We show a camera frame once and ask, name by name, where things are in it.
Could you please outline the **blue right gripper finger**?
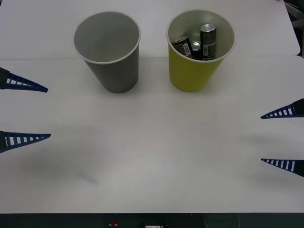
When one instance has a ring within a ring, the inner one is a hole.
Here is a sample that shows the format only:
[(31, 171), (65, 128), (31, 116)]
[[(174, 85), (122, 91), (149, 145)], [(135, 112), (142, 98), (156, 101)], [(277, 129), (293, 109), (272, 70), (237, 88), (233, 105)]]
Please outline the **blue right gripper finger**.
[(263, 116), (261, 119), (274, 118), (303, 118), (304, 117), (304, 99), (297, 100), (292, 104), (273, 110)]
[(276, 160), (262, 158), (261, 161), (304, 177), (304, 160)]

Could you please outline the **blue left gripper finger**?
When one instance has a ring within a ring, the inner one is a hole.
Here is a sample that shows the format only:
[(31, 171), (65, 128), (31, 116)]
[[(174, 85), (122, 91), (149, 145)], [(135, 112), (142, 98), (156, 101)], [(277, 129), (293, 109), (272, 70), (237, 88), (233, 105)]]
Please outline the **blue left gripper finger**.
[(0, 132), (0, 152), (6, 152), (19, 147), (38, 143), (48, 139), (51, 134)]
[(38, 91), (43, 93), (48, 92), (48, 88), (26, 78), (15, 75), (2, 67), (0, 68), (0, 88), (2, 90), (9, 89)]

